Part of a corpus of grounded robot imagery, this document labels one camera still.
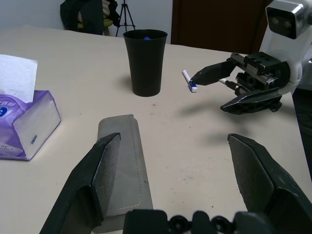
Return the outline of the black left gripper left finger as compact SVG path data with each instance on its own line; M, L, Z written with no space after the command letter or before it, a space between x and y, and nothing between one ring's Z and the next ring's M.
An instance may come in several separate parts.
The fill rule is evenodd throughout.
M40 233L90 234L101 226L110 203L120 133L100 138L68 176Z

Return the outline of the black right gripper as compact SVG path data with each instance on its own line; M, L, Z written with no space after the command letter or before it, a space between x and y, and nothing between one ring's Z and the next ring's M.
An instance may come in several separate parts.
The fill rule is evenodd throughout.
M291 69L286 61L264 52L246 56L232 53L226 61L198 71L191 78L191 83L216 83L229 77L235 67L242 70L236 75L234 92L237 97L220 107L223 112L243 115L264 110L276 112L280 109L282 95L292 90Z

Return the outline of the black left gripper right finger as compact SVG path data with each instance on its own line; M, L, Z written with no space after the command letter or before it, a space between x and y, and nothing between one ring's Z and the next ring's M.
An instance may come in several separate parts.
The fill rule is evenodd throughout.
M253 139L229 134L227 140L248 212L264 213L279 234L310 234L312 204L293 177Z

